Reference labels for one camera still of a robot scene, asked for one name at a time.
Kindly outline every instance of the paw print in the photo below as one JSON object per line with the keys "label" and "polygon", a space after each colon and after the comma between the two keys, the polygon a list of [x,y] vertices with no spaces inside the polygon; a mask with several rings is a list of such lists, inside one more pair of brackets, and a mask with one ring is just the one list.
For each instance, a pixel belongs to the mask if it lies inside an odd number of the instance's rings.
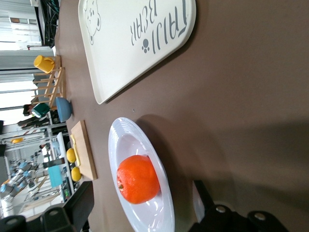
{"label": "paw print", "polygon": [[150,50],[148,45],[149,45],[148,40],[144,39],[143,40],[143,47],[141,47],[141,49],[144,51],[144,53],[147,53]]}

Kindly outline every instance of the blue bowl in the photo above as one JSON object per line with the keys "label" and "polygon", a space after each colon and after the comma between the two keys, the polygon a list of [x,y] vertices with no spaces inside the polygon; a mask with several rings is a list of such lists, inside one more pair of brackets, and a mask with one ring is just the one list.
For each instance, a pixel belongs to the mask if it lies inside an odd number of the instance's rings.
{"label": "blue bowl", "polygon": [[67,99],[56,97],[56,105],[60,122],[65,122],[71,117],[72,105]]}

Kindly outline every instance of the white oval plate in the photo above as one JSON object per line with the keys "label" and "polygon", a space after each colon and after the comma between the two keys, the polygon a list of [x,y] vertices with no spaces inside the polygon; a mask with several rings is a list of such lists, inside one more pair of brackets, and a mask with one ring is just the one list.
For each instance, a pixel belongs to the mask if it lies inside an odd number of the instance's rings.
{"label": "white oval plate", "polygon": [[[116,119],[110,129],[108,141],[112,179],[122,208],[136,232],[173,232],[175,215],[164,167],[145,133],[128,118]],[[148,155],[160,183],[159,193],[142,204],[131,204],[121,195],[117,185],[117,169],[126,158]]]}

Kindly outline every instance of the yellow object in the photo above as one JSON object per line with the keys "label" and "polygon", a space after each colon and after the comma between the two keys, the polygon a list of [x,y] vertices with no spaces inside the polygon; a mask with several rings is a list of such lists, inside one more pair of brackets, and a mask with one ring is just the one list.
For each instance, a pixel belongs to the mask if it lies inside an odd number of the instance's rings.
{"label": "yellow object", "polygon": [[72,180],[77,182],[82,178],[82,174],[78,167],[74,167],[71,171]]}
{"label": "yellow object", "polygon": [[35,58],[33,65],[36,68],[41,69],[44,73],[50,73],[54,69],[55,62],[51,57],[38,55]]}
{"label": "yellow object", "polygon": [[73,134],[71,134],[70,137],[73,140],[73,149],[74,149],[75,156],[76,156],[76,163],[77,163],[77,167],[79,167],[81,165],[81,161],[80,161],[79,155],[77,153],[76,142],[75,142]]}
{"label": "yellow object", "polygon": [[18,138],[18,139],[12,139],[11,142],[12,144],[17,144],[17,143],[22,142],[23,140],[24,140],[23,138]]}
{"label": "yellow object", "polygon": [[73,148],[67,150],[67,159],[70,163],[74,163],[76,161],[76,156]]}

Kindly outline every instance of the black hair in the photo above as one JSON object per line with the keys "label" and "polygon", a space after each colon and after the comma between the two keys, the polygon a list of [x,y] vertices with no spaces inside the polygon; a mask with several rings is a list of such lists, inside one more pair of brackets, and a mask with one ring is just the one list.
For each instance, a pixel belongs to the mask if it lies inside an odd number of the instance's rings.
{"label": "black hair", "polygon": [[31,106],[31,104],[25,104],[25,105],[23,106],[23,108],[24,108],[23,115],[24,115],[24,116],[29,116],[29,115],[30,115],[29,112],[28,112],[29,106]]}

